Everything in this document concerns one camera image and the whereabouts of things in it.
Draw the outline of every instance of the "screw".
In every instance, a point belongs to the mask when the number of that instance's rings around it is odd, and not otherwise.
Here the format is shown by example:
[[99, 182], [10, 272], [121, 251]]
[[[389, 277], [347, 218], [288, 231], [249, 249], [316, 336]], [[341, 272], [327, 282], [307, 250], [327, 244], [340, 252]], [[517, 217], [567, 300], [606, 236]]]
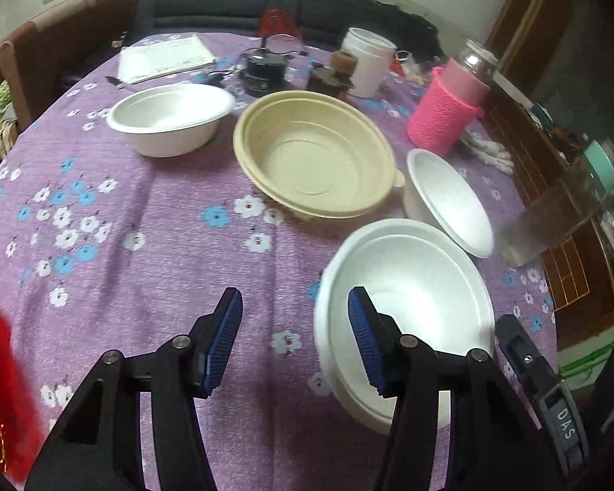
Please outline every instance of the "screw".
[[400, 344], [403, 347], [407, 347], [408, 349], [411, 349], [413, 347], [416, 347], [418, 345], [418, 339], [416, 336], [412, 336], [412, 334], [403, 334], [402, 336], [400, 336]]
[[476, 362], [484, 362], [488, 359], [488, 357], [489, 355], [482, 349], [473, 349], [471, 351], [471, 358], [473, 358]]
[[102, 361], [105, 363], [114, 363], [119, 357], [119, 352], [112, 349], [102, 355]]
[[191, 343], [191, 338], [182, 334], [181, 336], [175, 336], [173, 338], [173, 347], [176, 349], [184, 349]]

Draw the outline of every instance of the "brown lid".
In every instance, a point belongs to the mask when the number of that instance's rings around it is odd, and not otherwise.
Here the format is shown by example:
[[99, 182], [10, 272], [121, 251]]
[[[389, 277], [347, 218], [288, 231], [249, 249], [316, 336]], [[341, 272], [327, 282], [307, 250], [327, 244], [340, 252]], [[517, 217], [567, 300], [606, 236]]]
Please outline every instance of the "brown lid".
[[357, 57], [350, 52], [339, 50], [332, 54], [332, 60], [330, 61], [330, 68], [335, 72], [341, 72], [351, 76], [357, 68]]

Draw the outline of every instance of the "open book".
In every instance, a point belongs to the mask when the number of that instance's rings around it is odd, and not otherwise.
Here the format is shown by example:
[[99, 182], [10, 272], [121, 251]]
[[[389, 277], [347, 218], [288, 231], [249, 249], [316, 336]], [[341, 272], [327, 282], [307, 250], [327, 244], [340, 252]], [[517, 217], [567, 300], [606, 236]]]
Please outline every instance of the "open book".
[[118, 62], [118, 79], [133, 85], [154, 77], [211, 65], [215, 60], [197, 36], [124, 47]]

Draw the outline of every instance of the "floral tablecloth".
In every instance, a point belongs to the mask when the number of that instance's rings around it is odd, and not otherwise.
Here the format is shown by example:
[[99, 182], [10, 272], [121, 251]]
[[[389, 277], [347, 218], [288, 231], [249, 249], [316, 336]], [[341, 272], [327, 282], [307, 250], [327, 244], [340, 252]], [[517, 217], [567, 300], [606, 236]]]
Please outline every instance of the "floral tablecloth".
[[[259, 39], [205, 33], [228, 68]], [[180, 36], [153, 36], [143, 44]], [[305, 84], [310, 49], [288, 79]], [[237, 165], [232, 133], [252, 103], [237, 78], [232, 116], [196, 152], [152, 159], [135, 152], [105, 117], [130, 94], [109, 85], [117, 57], [84, 78], [19, 138], [0, 167], [0, 310], [36, 392], [41, 425], [54, 425], [103, 351], [155, 350], [213, 310], [226, 286], [244, 297], [244, 318], [223, 384], [196, 408], [220, 490], [370, 489], [385, 438], [337, 403], [319, 372], [312, 310], [319, 276], [358, 227], [404, 216], [399, 193], [347, 221], [303, 222], [254, 187]], [[197, 81], [213, 68], [138, 85]], [[376, 99], [351, 99], [391, 142], [406, 173], [407, 119], [424, 90], [387, 76]], [[483, 133], [479, 123], [473, 129]], [[483, 202], [494, 227], [522, 209], [514, 184], [464, 150], [449, 162]], [[514, 313], [555, 364], [555, 317], [542, 269], [510, 270], [494, 254], [476, 265], [496, 317]], [[512, 370], [500, 366], [516, 385]], [[439, 433], [431, 486], [442, 487], [448, 430]], [[147, 486], [158, 489], [149, 399], [142, 403]]]

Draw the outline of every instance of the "brown leather chair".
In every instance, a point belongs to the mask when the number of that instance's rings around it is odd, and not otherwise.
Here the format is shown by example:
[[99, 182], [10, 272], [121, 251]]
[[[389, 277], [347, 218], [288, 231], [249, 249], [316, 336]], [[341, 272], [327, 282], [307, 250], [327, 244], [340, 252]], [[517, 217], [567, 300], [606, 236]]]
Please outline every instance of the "brown leather chair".
[[128, 28], [136, 0], [66, 0], [26, 22], [0, 47], [22, 131], [57, 99], [55, 82]]

